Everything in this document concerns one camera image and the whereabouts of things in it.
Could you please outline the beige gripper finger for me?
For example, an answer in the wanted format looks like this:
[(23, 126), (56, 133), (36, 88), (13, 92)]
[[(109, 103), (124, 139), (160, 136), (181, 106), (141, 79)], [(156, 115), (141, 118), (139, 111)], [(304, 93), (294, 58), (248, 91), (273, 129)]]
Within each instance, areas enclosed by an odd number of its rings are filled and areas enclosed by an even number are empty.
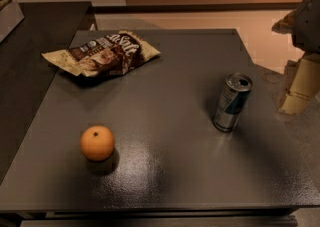
[(293, 34), (295, 29), (295, 17), (295, 10), (289, 12), (286, 16), (284, 16), (272, 26), (272, 31), (279, 34)]
[(320, 54), (306, 52), (298, 61), (287, 62), (279, 110), (288, 115), (297, 115), (319, 91)]

